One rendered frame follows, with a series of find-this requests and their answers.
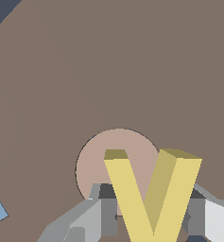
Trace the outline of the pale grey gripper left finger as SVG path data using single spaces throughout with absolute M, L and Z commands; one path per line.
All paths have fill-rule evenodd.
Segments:
M 117 235 L 117 199 L 111 184 L 94 183 L 87 199 L 44 229 L 37 242 L 98 242 Z

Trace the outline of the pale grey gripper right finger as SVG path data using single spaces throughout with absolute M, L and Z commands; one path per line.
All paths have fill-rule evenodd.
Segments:
M 195 184 L 181 226 L 188 242 L 224 242 L 224 200 Z

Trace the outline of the yellow V-shaped block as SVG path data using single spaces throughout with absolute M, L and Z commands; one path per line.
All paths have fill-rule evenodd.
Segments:
M 176 242 L 201 159 L 180 149 L 162 148 L 144 197 L 125 150 L 108 149 L 104 163 L 130 241 Z

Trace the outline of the pale pink round disc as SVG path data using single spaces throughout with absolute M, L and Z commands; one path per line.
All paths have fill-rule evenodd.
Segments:
M 126 151 L 141 197 L 145 199 L 159 151 L 141 133 L 125 129 L 102 131 L 91 138 L 81 150 L 76 171 L 81 195 L 88 198 L 93 183 L 111 182 L 104 163 L 107 149 Z

